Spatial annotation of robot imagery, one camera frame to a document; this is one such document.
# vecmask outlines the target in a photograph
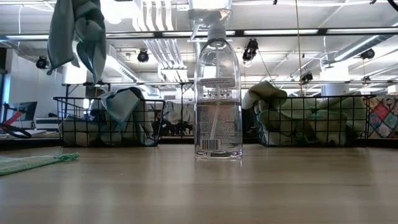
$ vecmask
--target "clear plastic bottle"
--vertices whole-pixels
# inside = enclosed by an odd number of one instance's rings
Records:
[[[195,72],[195,153],[204,158],[242,156],[241,80],[235,51],[219,15],[206,17],[208,42]]]

